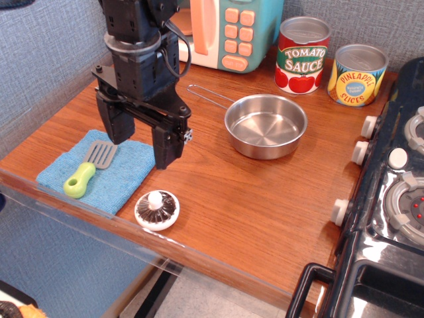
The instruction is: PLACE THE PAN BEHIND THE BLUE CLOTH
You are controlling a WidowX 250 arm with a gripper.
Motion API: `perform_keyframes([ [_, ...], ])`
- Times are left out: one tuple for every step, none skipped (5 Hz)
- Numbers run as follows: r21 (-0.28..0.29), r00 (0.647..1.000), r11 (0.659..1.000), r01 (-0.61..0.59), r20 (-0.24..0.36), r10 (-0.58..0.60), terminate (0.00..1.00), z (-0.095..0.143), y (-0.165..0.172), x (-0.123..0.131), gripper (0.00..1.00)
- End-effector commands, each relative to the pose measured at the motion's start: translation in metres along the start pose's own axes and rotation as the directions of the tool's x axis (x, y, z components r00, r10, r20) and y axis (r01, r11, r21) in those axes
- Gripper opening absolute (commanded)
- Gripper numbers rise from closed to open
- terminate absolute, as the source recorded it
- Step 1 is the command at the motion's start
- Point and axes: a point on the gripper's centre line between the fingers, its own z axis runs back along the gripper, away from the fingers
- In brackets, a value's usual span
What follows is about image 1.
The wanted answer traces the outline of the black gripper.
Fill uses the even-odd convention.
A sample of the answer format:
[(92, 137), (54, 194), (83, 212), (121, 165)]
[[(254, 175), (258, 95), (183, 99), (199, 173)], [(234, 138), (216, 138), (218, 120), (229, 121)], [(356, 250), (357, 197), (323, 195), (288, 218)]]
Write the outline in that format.
[(93, 69), (99, 87), (97, 108), (113, 144), (135, 132), (136, 119), (153, 127), (156, 168), (165, 170), (180, 158), (190, 129), (189, 107), (176, 93), (180, 77), (178, 36), (157, 32), (146, 42), (135, 44), (106, 34), (113, 66)]

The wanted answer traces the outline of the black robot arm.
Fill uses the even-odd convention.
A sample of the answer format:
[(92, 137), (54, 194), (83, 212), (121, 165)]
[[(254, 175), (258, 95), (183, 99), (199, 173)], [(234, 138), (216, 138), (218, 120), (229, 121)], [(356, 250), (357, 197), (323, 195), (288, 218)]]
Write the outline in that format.
[(187, 41), (171, 18), (177, 1), (100, 1), (107, 32), (105, 45), (113, 66), (96, 66), (97, 107), (109, 139), (120, 144), (139, 120), (152, 129), (156, 167), (166, 169), (181, 157), (192, 131), (191, 109), (176, 92), (179, 41)]

